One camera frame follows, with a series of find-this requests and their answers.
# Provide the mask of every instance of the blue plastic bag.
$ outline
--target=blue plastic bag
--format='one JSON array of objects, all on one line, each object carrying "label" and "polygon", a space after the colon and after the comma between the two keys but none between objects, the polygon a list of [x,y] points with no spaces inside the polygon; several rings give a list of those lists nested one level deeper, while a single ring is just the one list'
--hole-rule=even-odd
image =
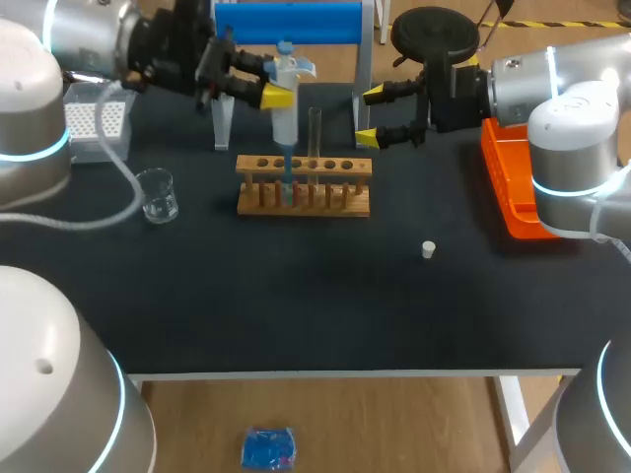
[{"label": "blue plastic bag", "polygon": [[256,470],[289,470],[296,461],[294,431],[249,428],[245,435],[241,465]]}]

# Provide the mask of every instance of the glass test tube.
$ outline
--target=glass test tube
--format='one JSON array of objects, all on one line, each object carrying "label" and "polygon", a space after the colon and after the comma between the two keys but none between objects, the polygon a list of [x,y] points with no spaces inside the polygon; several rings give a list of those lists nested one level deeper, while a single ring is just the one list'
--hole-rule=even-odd
[{"label": "glass test tube", "polygon": [[[322,135],[322,110],[316,107],[309,109],[309,144],[307,149],[307,158],[309,158],[309,167],[317,168],[319,162],[319,144]],[[317,186],[317,175],[310,175],[308,183]]]}]

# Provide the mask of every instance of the orange plastic box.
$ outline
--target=orange plastic box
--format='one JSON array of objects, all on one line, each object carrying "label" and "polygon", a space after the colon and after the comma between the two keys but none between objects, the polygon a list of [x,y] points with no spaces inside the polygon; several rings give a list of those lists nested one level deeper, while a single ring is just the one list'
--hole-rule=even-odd
[{"label": "orange plastic box", "polygon": [[510,234],[517,239],[558,238],[536,215],[526,127],[500,128],[495,118],[484,120],[482,152]]}]

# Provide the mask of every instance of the black tabletop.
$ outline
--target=black tabletop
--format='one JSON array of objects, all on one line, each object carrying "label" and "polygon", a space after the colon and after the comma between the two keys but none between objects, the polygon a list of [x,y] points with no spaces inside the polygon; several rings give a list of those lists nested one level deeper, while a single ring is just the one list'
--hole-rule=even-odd
[{"label": "black tabletop", "polygon": [[[508,236],[479,130],[374,154],[352,148],[349,86],[303,86],[303,120],[309,106],[324,156],[374,158],[370,219],[239,217],[236,154],[277,154],[269,116],[238,104],[231,151],[214,153],[209,118],[150,91],[129,165],[173,173],[177,219],[5,225],[0,264],[57,286],[132,373],[579,368],[628,325],[631,268],[611,245]],[[412,106],[373,107],[373,124],[406,123]],[[83,166],[27,210],[88,220],[130,198],[112,165]]]}]

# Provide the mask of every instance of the test tube rack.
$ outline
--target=test tube rack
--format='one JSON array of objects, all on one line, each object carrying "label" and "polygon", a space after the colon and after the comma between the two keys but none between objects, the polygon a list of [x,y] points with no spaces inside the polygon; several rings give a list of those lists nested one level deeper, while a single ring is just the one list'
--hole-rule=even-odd
[{"label": "test tube rack", "polygon": [[[292,176],[317,176],[319,185],[292,184],[291,204],[285,204],[281,179],[285,161],[280,156],[239,155],[237,173],[245,176],[241,186],[240,215],[289,217],[370,217],[373,162],[365,158],[292,159]],[[323,182],[337,178],[342,184]]]}]

